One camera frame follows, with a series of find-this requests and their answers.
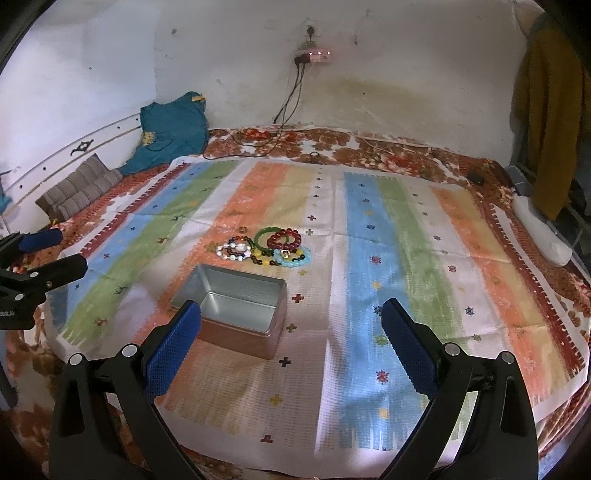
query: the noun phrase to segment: beaded bracelet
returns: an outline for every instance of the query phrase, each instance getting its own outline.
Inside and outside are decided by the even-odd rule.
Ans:
[[[269,248],[265,248],[265,247],[260,246],[260,244],[258,242],[259,241],[259,238],[262,235],[265,235],[265,233],[277,233],[277,232],[281,232],[281,230],[282,230],[281,228],[276,227],[276,226],[268,226],[268,227],[266,227],[266,228],[264,228],[262,230],[259,230],[256,233],[254,240],[252,241],[252,246],[255,247],[255,248],[258,248],[261,252],[267,252],[267,253],[270,253],[272,255],[273,254],[273,249],[272,248],[269,249]],[[289,240],[289,237],[287,235],[284,235],[284,238],[285,238],[286,241]]]
[[[251,256],[252,240],[247,236],[233,236],[227,243],[218,245],[216,255],[222,257],[223,260],[238,260],[243,261],[245,258]]]
[[[273,253],[270,250],[260,251],[258,249],[254,249],[251,253],[251,260],[252,263],[256,265],[279,265],[279,263],[275,262],[274,260],[267,260],[266,258],[262,257],[272,257]]]
[[[295,258],[290,259],[290,253],[298,255]],[[291,252],[288,250],[274,250],[273,251],[273,260],[275,263],[281,265],[282,267],[293,268],[293,267],[303,267],[307,265],[312,260],[312,253],[310,252],[309,248],[301,247],[292,250]]]
[[[293,237],[293,242],[285,242],[281,243],[279,239],[281,237],[287,238]],[[301,235],[298,233],[297,230],[292,230],[288,228],[287,230],[281,229],[277,233],[271,235],[267,240],[267,246],[273,250],[289,250],[292,251],[298,248],[301,245]]]

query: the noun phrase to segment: blue gripper pad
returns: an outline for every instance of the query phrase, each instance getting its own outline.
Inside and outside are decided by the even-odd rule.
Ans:
[[[64,236],[59,228],[50,228],[49,230],[24,235],[18,244],[18,249],[24,254],[32,254],[59,245],[63,239]]]
[[[432,400],[439,389],[437,363],[433,350],[429,351],[430,346],[441,345],[435,334],[426,325],[415,323],[396,299],[382,306],[382,328],[414,389]]]
[[[168,331],[162,335],[161,331],[157,331],[158,329]],[[155,338],[164,337],[154,348],[150,358],[142,362],[145,378],[144,393],[150,401],[154,401],[156,397],[168,391],[199,330],[201,330],[201,309],[197,303],[188,300],[168,325],[156,327],[148,335],[142,348]]]

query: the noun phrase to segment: power cord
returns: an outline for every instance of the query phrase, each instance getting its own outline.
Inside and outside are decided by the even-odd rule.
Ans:
[[[267,140],[265,143],[263,143],[261,145],[256,145],[256,147],[257,148],[264,147],[264,146],[268,145],[274,138],[276,138],[277,140],[276,140],[275,144],[266,152],[260,153],[258,155],[238,154],[238,155],[220,155],[219,157],[206,157],[205,155],[203,155],[203,158],[205,158],[206,160],[218,160],[220,158],[229,158],[229,157],[260,158],[260,157],[266,157],[269,153],[271,153],[273,150],[275,150],[277,148],[277,146],[279,145],[279,141],[281,139],[281,135],[283,134],[283,130],[284,130],[285,125],[291,119],[291,117],[294,115],[294,113],[296,112],[296,109],[298,107],[298,104],[300,103],[302,80],[304,78],[304,72],[306,71],[306,63],[310,63],[310,56],[305,53],[302,55],[298,55],[297,57],[294,58],[294,63],[297,68],[297,73],[295,74],[295,79],[296,79],[295,84],[294,84],[290,94],[287,96],[287,100],[285,101],[285,103],[283,104],[281,109],[279,110],[279,113],[277,113],[277,115],[273,119],[273,123],[276,123],[279,116],[281,116],[281,125],[276,130],[275,134],[271,135],[271,138],[269,140]],[[287,107],[289,106],[289,103],[291,102],[291,98],[294,96],[296,89],[298,87],[300,89],[298,92],[295,107],[291,111],[290,116],[286,119],[285,114],[287,113]],[[226,129],[221,129],[221,130],[226,132],[228,135],[230,135],[232,140],[234,140],[234,142],[237,143],[238,145],[240,145],[241,147],[253,146],[252,144],[244,144],[244,143],[240,142],[238,139],[236,139],[236,137],[234,137],[234,135],[230,131],[228,131]]]

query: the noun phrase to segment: white beaded bracelet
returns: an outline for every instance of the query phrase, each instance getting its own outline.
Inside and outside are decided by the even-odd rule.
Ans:
[[[247,239],[232,237],[228,243],[217,246],[216,255],[222,257],[223,260],[238,260],[241,262],[245,258],[250,258],[251,246]]]

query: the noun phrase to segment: bed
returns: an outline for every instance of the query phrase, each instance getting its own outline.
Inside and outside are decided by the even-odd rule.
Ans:
[[[470,353],[516,354],[543,457],[591,403],[590,297],[574,268],[554,267],[536,250],[512,214],[503,169],[410,139],[315,127],[285,131],[269,152],[272,131],[212,131],[203,155],[124,178],[58,225],[59,247],[16,267],[75,252],[89,262],[82,281],[38,310],[32,336],[8,335],[9,371],[23,392],[8,415],[25,448],[47,467],[62,361],[142,341],[170,318],[172,296],[205,262],[284,278],[289,303],[273,360],[198,340],[157,399],[212,477],[379,475],[427,404],[379,327],[390,297]],[[469,171],[482,187],[466,180]],[[240,227],[253,235],[275,224],[301,232],[310,265],[216,256]],[[128,453],[142,463],[112,403]]]

